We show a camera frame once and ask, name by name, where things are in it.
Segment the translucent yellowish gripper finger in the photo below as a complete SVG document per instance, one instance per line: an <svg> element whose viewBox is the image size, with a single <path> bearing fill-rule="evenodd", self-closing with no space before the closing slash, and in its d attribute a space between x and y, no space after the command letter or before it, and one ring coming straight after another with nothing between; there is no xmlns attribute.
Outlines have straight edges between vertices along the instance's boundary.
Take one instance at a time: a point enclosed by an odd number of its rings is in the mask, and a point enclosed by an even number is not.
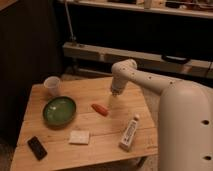
<svg viewBox="0 0 213 171"><path fill-rule="evenodd" d="M108 98L108 108L111 108L113 107L113 103L114 103L114 96L113 95L110 95L109 98Z"/></svg>

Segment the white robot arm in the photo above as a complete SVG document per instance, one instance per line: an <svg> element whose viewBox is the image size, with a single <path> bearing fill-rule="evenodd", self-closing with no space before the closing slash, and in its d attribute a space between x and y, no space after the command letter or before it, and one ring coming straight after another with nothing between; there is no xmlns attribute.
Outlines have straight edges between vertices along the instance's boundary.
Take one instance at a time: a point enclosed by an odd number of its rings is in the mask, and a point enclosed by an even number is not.
<svg viewBox="0 0 213 171"><path fill-rule="evenodd" d="M112 65L111 92L132 82L160 96L158 171L213 171L213 88L137 69L133 59Z"/></svg>

